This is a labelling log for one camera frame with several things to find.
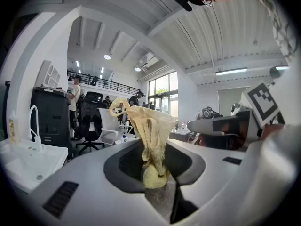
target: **round ceiling lamp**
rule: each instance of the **round ceiling lamp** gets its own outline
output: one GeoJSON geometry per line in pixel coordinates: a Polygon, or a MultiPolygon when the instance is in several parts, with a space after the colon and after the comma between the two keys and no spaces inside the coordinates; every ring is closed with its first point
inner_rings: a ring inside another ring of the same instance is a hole
{"type": "Polygon", "coordinates": [[[111,55],[104,55],[103,56],[105,59],[110,60],[111,59],[111,55]]]}

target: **chair base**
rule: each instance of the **chair base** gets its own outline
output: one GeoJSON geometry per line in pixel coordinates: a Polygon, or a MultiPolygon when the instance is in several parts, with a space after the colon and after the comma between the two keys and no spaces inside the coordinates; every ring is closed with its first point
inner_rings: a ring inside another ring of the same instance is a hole
{"type": "Polygon", "coordinates": [[[104,143],[94,143],[94,142],[82,142],[82,143],[77,143],[75,144],[75,147],[78,148],[78,145],[85,145],[80,151],[79,151],[79,155],[82,154],[83,151],[85,151],[87,148],[90,147],[90,152],[91,152],[91,149],[94,148],[95,150],[99,150],[95,145],[103,145],[103,148],[104,148],[104,143]]]}

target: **white t-shirt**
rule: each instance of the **white t-shirt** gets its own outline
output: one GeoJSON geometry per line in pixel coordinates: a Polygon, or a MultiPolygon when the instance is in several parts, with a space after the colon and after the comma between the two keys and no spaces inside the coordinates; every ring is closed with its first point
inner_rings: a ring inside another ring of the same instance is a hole
{"type": "Polygon", "coordinates": [[[75,85],[72,91],[74,98],[71,100],[69,111],[76,111],[76,102],[79,100],[80,97],[80,86],[75,85]]]}

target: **soap bottle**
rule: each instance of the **soap bottle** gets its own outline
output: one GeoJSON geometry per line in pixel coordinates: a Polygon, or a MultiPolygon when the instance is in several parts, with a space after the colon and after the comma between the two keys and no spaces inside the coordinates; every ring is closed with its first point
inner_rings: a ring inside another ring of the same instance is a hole
{"type": "Polygon", "coordinates": [[[18,144],[21,142],[18,130],[18,119],[15,111],[13,111],[9,117],[9,138],[12,144],[18,144]]]}
{"type": "Polygon", "coordinates": [[[120,139],[121,143],[125,143],[128,141],[128,138],[126,137],[125,134],[123,134],[122,138],[120,139]]]}

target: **black railing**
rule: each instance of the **black railing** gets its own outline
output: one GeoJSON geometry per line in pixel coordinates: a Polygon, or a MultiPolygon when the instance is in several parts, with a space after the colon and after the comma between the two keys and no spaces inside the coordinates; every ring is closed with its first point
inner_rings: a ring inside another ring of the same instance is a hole
{"type": "Polygon", "coordinates": [[[119,84],[119,83],[116,83],[116,82],[113,82],[113,81],[100,79],[97,76],[93,76],[93,75],[90,75],[90,74],[83,74],[83,73],[79,74],[79,73],[67,70],[68,81],[73,81],[73,79],[76,75],[81,76],[81,83],[82,84],[97,86],[97,87],[100,87],[100,88],[112,89],[112,90],[116,90],[116,91],[119,91],[119,92],[128,93],[128,94],[131,94],[131,95],[135,95],[135,94],[138,93],[138,91],[140,91],[137,88],[133,88],[133,87],[130,87],[130,86],[127,86],[127,85],[119,84]]]}

